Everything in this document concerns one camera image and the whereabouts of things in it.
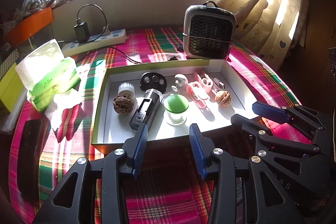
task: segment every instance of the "table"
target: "table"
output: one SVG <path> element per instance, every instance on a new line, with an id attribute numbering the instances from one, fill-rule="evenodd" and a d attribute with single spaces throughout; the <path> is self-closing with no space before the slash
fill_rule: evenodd
<path id="1" fill-rule="evenodd" d="M 176 55 L 186 59 L 184 54 L 177 53 L 177 47 L 183 42 L 182 32 L 182 28 L 128 31 L 127 42 L 117 45 L 117 48 L 141 62 L 164 62 Z M 75 55 L 73 58 L 77 61 L 83 77 L 79 86 L 83 103 L 63 112 L 63 123 L 56 133 L 46 132 L 39 169 L 40 202 L 37 204 L 23 200 L 17 188 L 17 155 L 25 121 L 41 118 L 46 129 L 47 119 L 26 102 L 16 126 L 9 160 L 9 190 L 13 209 L 25 223 L 32 222 L 43 201 L 78 158 L 84 156 L 95 160 L 103 157 L 90 144 L 100 86 L 107 68 L 131 64 L 122 54 L 111 48 Z M 292 107 L 299 103 L 286 84 L 242 45 L 236 42 L 233 44 L 227 61 L 257 100 L 276 107 Z M 271 128 L 273 134 L 279 138 L 309 143 L 287 124 L 279 125 L 264 118 L 260 122 Z M 227 136 L 223 139 L 222 148 L 234 156 L 248 157 L 252 151 L 244 144 L 245 140 L 239 135 Z M 212 187 L 213 182 L 204 182 L 197 175 L 188 147 L 149 151 L 145 155 L 138 179 L 124 183 L 130 224 L 206 223 Z M 240 179 L 237 179 L 237 189 L 239 202 Z M 100 196 L 100 181 L 97 182 L 96 196 Z M 96 198 L 95 205 L 96 223 L 100 223 L 99 198 Z M 239 205 L 238 216 L 241 216 L 241 210 Z"/>

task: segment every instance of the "power adapter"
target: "power adapter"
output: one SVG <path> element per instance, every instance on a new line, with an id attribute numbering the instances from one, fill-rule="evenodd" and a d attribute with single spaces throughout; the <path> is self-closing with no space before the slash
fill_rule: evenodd
<path id="1" fill-rule="evenodd" d="M 90 39 L 89 27 L 86 21 L 82 23 L 81 19 L 78 17 L 77 25 L 74 28 L 78 42 L 87 42 Z"/>

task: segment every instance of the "ribbed blue pad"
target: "ribbed blue pad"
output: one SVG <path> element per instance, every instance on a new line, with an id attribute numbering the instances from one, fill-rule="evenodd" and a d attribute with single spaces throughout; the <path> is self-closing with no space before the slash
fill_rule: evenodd
<path id="1" fill-rule="evenodd" d="M 252 105 L 252 111 L 261 117 L 272 120 L 279 124 L 289 123 L 290 121 L 284 110 L 267 104 L 255 102 Z"/>
<path id="2" fill-rule="evenodd" d="M 196 132 L 192 126 L 189 127 L 189 140 L 191 149 L 193 151 L 197 172 L 200 174 L 202 179 L 204 179 L 207 174 L 205 169 L 205 156 L 201 149 L 201 145 L 196 135 Z"/>
<path id="3" fill-rule="evenodd" d="M 134 162 L 133 162 L 133 178 L 136 179 L 137 176 L 140 174 L 142 160 L 145 155 L 146 144 L 148 139 L 148 128 L 145 125 L 142 130 L 141 138 L 138 142 L 138 146 L 135 151 Z"/>

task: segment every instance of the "walnut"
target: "walnut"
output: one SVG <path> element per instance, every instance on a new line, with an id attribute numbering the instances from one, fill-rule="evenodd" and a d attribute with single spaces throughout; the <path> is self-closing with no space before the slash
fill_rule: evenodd
<path id="1" fill-rule="evenodd" d="M 127 115 L 133 110 L 134 102 L 129 94 L 118 95 L 113 100 L 113 107 L 118 114 Z"/>
<path id="2" fill-rule="evenodd" d="M 215 96 L 215 101 L 221 107 L 228 106 L 231 103 L 231 95 L 226 90 L 220 90 Z"/>

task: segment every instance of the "power strip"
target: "power strip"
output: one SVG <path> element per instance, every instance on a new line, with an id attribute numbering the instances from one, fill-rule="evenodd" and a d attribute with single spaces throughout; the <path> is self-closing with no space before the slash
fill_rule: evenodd
<path id="1" fill-rule="evenodd" d="M 95 39 L 96 37 L 98 37 L 98 35 L 90 37 L 89 40 Z M 97 48 L 122 44 L 126 42 L 126 39 L 127 36 L 125 29 L 113 31 L 109 35 L 102 36 L 90 43 L 76 43 L 76 42 L 67 43 L 63 46 L 62 53 L 64 54 L 64 57 L 68 57 L 75 54 L 79 54 L 81 52 L 91 51 Z"/>

